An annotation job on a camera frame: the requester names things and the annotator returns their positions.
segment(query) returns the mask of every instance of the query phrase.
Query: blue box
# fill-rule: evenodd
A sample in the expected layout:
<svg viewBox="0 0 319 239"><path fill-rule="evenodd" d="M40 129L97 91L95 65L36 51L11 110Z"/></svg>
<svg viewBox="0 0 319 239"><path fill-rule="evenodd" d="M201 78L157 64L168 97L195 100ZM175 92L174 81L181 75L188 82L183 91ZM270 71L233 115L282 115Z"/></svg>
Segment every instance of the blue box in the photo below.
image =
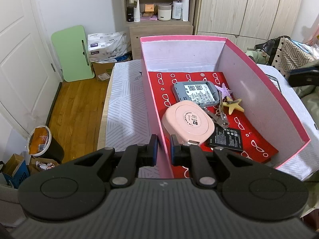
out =
<svg viewBox="0 0 319 239"><path fill-rule="evenodd" d="M30 176L23 156L13 154L1 170L7 184L17 189Z"/></svg>

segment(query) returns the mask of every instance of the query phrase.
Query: wardrobe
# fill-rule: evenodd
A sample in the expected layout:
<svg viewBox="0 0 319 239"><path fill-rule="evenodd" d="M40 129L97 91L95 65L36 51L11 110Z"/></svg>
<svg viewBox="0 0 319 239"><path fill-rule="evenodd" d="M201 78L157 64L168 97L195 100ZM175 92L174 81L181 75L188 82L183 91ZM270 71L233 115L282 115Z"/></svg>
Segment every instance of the wardrobe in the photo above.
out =
<svg viewBox="0 0 319 239"><path fill-rule="evenodd" d="M222 36L244 52L278 36L290 36L301 0L197 0L196 35Z"/></svg>

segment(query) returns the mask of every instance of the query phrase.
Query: pink compact case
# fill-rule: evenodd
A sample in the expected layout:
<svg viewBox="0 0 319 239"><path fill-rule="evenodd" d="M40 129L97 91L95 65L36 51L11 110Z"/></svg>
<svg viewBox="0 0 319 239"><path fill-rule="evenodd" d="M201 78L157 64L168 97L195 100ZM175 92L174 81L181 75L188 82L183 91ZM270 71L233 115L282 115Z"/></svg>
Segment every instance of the pink compact case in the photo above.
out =
<svg viewBox="0 0 319 239"><path fill-rule="evenodd" d="M201 145L215 130L212 119L196 103L186 100L166 110L162 127L166 134L175 134L179 143L189 145Z"/></svg>

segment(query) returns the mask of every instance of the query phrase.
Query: red patterned sheet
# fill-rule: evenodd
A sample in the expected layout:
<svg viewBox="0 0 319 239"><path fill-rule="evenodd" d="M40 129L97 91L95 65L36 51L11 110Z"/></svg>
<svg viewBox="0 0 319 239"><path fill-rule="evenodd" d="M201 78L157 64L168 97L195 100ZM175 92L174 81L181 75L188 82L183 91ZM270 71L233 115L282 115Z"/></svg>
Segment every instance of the red patterned sheet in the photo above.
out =
<svg viewBox="0 0 319 239"><path fill-rule="evenodd" d="M148 72L152 84L152 89L155 97L156 107L159 113L159 118L162 119L166 109L175 104L177 101L173 94L173 84L182 81L211 81L213 84L221 86L228 84L222 72ZM211 112L216 113L217 107L209 107ZM224 111L229 120L229 127L241 130L244 152L242 156L251 158L257 162L263 163L268 161L273 155L278 153L271 144L269 144L258 131L250 124L244 113L234 110L232 115L228 114L228 108L224 107ZM170 149L170 142L165 138L166 146ZM206 146L206 143L201 145L204 151L212 151ZM184 167L172 166L175 178L188 177L188 169Z"/></svg>

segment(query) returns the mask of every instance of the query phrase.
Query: starfish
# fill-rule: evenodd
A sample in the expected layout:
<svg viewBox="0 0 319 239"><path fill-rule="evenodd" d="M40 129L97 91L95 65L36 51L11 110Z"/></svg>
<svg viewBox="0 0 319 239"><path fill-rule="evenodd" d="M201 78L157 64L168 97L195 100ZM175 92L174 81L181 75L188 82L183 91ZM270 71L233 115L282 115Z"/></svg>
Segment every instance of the starfish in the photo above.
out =
<svg viewBox="0 0 319 239"><path fill-rule="evenodd" d="M228 113L229 115L232 115L232 112L234 110L238 110L240 112L244 112L244 109L242 107L239 106L239 103L242 101L242 99L237 99L237 102L233 102L232 98L230 97L226 97L227 102L223 102L224 107L228 107Z"/></svg>
<svg viewBox="0 0 319 239"><path fill-rule="evenodd" d="M215 85L215 87L217 88L218 91L221 92L222 99L224 99L225 97L230 97L230 94L232 93L232 91L228 90L224 83L222 83L221 87L217 85Z"/></svg>

